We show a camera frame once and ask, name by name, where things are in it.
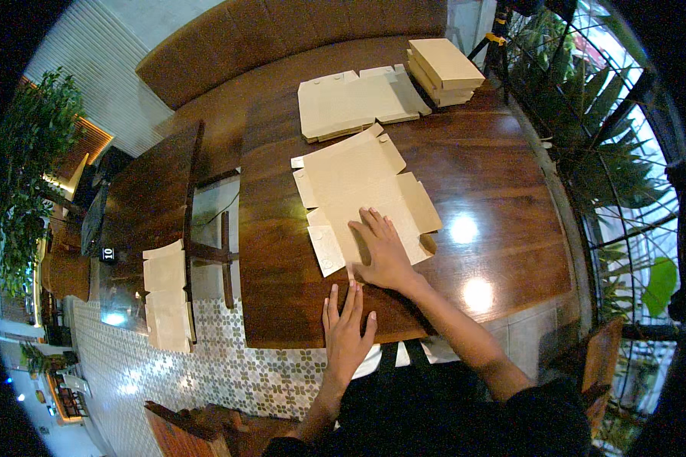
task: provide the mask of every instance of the dark wooden tabletop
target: dark wooden tabletop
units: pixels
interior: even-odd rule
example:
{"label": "dark wooden tabletop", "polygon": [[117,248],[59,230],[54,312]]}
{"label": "dark wooden tabletop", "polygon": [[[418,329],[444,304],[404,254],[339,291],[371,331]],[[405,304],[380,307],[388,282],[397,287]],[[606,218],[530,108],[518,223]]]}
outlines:
{"label": "dark wooden tabletop", "polygon": [[[250,347],[322,347],[320,312],[344,269],[323,278],[290,158],[308,145],[296,88],[247,111],[240,159],[239,249],[244,327]],[[478,322],[567,292],[565,238],[543,174],[518,121],[487,85],[465,105],[384,126],[438,210],[438,250],[415,265]],[[377,342],[432,334],[421,313],[390,290],[366,285],[364,312],[378,314]]]}
{"label": "dark wooden tabletop", "polygon": [[[143,251],[183,238],[188,249],[195,181],[193,167],[203,125],[195,123],[146,151],[112,180],[100,248],[112,248],[117,263],[100,263],[101,321],[147,334]],[[186,255],[186,291],[189,281]]]}

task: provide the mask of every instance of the hand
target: hand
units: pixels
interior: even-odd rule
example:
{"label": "hand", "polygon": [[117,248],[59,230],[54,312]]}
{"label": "hand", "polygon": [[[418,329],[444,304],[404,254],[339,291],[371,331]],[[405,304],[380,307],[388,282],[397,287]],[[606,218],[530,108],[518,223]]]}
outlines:
{"label": "hand", "polygon": [[361,234],[371,253],[371,265],[353,264],[353,272],[366,282],[380,288],[394,289],[401,293],[421,280],[404,251],[399,233],[388,216],[381,217],[375,208],[358,210],[366,225],[357,221],[348,226]]}
{"label": "hand", "polygon": [[369,314],[366,334],[361,337],[361,315],[364,312],[364,291],[356,281],[348,287],[343,312],[338,315],[338,284],[333,284],[330,298],[322,307],[322,327],[325,329],[325,351],[328,368],[322,377],[320,393],[327,397],[329,407],[337,409],[350,379],[374,344],[377,322],[376,312]]}

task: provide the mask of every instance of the tripod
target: tripod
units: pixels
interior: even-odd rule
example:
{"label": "tripod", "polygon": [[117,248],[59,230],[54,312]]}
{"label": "tripod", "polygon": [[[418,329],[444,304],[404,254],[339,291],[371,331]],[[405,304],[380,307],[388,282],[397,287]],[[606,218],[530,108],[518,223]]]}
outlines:
{"label": "tripod", "polygon": [[485,34],[485,37],[478,45],[473,49],[470,54],[467,55],[469,60],[476,58],[476,55],[483,50],[485,45],[490,42],[498,43],[498,52],[500,53],[500,61],[502,68],[501,82],[503,83],[503,100],[508,103],[508,59],[505,52],[505,35],[508,32],[508,8],[501,8],[500,4],[495,12],[495,23],[493,24],[493,30]]}

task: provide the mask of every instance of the black cable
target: black cable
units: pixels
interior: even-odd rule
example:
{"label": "black cable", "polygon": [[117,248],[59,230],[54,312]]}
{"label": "black cable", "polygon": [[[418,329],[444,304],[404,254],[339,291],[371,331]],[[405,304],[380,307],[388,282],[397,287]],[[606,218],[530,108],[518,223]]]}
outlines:
{"label": "black cable", "polygon": [[213,220],[215,218],[219,217],[219,214],[226,211],[229,208],[229,206],[231,206],[236,201],[236,197],[238,197],[238,196],[239,196],[239,192],[237,192],[236,195],[234,195],[234,197],[231,199],[231,201],[229,202],[228,205],[224,206],[224,209],[222,209],[218,213],[216,213],[216,215],[214,217],[210,218],[210,220],[208,222],[204,222],[202,224],[195,224],[193,227],[203,227],[204,225],[209,225],[211,222],[213,222]]}

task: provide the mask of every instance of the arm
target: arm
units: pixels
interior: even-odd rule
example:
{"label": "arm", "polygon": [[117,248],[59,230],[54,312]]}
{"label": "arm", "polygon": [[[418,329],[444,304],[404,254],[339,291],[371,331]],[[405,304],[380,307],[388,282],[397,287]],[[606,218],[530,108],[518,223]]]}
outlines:
{"label": "arm", "polygon": [[485,381],[495,400],[506,401],[531,387],[531,380],[508,360],[487,330],[448,303],[414,271],[393,222],[374,208],[362,208],[360,213],[366,224],[351,221],[349,225],[361,234],[372,261],[370,266],[354,265],[354,272],[366,282],[397,290],[413,301],[460,359]]}
{"label": "arm", "polygon": [[322,376],[322,386],[300,425],[287,434],[312,444],[333,430],[340,412],[341,398],[356,369],[374,344],[376,312],[369,314],[366,333],[361,336],[361,316],[364,312],[364,291],[351,281],[343,312],[338,314],[338,284],[333,284],[330,297],[322,306],[322,327],[325,331],[325,351],[328,367]]}

